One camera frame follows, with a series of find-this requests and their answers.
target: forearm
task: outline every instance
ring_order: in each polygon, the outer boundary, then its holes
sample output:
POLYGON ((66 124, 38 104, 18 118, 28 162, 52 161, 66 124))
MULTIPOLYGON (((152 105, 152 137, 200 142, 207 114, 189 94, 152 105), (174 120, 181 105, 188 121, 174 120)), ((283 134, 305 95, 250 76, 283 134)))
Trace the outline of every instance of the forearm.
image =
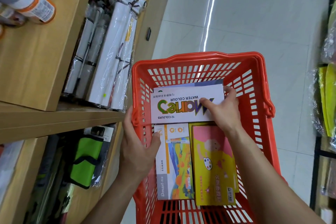
POLYGON ((135 179, 118 174, 82 224, 120 224, 139 183, 135 179))
POLYGON ((288 187, 243 128, 228 139, 259 223, 323 223, 288 187))

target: black strap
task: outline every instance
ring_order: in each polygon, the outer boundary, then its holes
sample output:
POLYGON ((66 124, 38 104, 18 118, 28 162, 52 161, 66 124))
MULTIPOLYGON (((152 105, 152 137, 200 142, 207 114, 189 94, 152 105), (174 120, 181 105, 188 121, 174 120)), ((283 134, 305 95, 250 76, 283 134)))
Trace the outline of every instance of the black strap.
POLYGON ((91 156, 81 156, 81 157, 77 158, 77 159, 73 162, 73 164, 74 164, 74 165, 77 165, 77 164, 83 162, 84 160, 86 160, 87 162, 89 162, 90 164, 92 164, 92 165, 94 165, 94 166, 96 166, 96 165, 98 165, 98 164, 100 163, 100 160, 95 159, 95 158, 93 158, 93 157, 91 157, 91 156))

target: right hand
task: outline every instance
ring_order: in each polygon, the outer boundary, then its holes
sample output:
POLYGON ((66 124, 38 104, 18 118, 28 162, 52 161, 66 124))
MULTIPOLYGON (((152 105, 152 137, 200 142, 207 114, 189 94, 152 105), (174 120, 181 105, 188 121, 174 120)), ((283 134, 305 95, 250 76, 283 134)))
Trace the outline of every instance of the right hand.
POLYGON ((217 126, 222 129, 226 136, 240 129, 240 113, 238 110, 238 99, 235 89, 229 86, 223 86, 224 91, 228 93, 227 97, 219 105, 212 103, 209 99, 201 98, 202 105, 209 109, 217 126))

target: hand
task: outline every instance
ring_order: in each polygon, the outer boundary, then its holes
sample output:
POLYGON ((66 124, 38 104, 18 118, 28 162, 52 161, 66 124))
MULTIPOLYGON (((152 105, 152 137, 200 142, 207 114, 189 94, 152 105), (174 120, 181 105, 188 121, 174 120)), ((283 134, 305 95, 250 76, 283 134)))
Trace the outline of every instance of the hand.
POLYGON ((118 175, 127 181, 134 181, 138 186, 153 167, 161 141, 160 134, 154 133, 151 145, 145 148, 134 131, 132 110, 133 106, 126 111, 123 121, 124 137, 120 147, 118 175))
POLYGON ((208 108, 217 126, 224 131, 226 136, 230 136, 233 131, 242 127, 238 110, 239 102, 236 98, 237 93, 233 88, 229 86, 223 88, 228 92, 228 96, 219 105, 206 98, 201 98, 200 101, 203 106, 208 108))

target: maries watercolour box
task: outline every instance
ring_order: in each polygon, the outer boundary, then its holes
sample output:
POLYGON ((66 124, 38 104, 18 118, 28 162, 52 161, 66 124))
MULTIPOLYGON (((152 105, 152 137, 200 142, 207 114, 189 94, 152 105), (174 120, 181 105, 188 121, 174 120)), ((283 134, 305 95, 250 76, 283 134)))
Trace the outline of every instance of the maries watercolour box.
POLYGON ((224 100, 223 86, 170 87, 150 94, 152 124, 212 121, 210 111, 200 103, 207 98, 215 104, 224 100))
POLYGON ((161 145, 156 155, 157 199, 193 199, 193 168, 189 127, 184 124, 154 125, 161 145))

